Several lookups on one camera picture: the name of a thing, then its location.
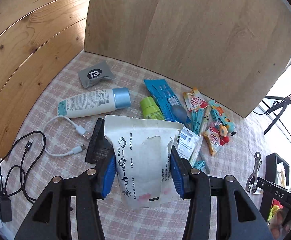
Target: white sachet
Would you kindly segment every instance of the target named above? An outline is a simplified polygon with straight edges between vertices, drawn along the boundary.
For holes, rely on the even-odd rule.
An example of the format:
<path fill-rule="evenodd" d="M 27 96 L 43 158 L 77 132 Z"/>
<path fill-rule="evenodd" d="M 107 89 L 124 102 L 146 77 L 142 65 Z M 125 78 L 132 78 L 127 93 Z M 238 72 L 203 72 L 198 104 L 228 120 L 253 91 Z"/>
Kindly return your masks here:
<path fill-rule="evenodd" d="M 170 173 L 170 153 L 183 124 L 106 115 L 106 139 L 113 145 L 123 203 L 158 207 L 179 199 Z"/>

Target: blue gripper pad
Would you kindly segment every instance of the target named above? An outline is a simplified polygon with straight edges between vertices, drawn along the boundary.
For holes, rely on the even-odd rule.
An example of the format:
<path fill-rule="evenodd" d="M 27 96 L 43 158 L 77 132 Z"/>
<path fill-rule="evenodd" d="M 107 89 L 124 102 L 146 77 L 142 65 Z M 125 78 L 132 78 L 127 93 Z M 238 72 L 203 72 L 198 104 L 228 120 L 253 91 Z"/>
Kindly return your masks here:
<path fill-rule="evenodd" d="M 115 176 L 116 176 L 116 156 L 113 154 L 111 160 L 109 161 L 107 169 L 104 173 L 103 188 L 101 191 L 101 195 L 103 198 L 105 198 L 110 193 Z"/>
<path fill-rule="evenodd" d="M 191 187 L 188 171 L 174 146 L 172 146 L 171 150 L 170 170 L 176 192 L 182 199 L 190 198 L 189 193 L 191 193 Z"/>

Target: gray packet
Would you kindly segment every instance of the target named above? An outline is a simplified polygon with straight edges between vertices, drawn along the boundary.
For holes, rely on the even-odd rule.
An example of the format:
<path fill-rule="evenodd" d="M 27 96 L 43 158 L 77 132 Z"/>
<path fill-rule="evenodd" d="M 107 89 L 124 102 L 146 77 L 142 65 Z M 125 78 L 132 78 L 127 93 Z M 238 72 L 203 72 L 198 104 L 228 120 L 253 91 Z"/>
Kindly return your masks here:
<path fill-rule="evenodd" d="M 115 78 L 105 61 L 78 71 L 78 75 L 84 88 L 91 87 L 104 79 Z"/>

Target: green bottle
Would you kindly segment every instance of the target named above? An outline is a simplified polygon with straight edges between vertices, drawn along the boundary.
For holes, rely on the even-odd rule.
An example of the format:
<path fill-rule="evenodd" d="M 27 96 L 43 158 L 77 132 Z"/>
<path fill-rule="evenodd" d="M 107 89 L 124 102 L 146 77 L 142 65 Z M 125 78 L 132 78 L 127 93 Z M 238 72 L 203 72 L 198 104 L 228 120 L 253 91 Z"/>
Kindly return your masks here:
<path fill-rule="evenodd" d="M 152 97 L 142 99 L 140 106 L 145 119 L 165 120 Z"/>

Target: black rectangle mark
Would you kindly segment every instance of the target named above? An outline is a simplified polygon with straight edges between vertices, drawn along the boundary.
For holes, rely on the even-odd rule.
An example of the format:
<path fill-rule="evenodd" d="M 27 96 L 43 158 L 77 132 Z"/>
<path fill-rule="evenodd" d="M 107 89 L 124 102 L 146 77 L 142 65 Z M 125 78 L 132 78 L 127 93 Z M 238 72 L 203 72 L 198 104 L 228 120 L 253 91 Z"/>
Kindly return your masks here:
<path fill-rule="evenodd" d="M 155 200 L 159 200 L 159 197 L 150 198 L 150 199 L 149 199 L 149 202 L 150 202 L 150 201 L 155 201 Z"/>

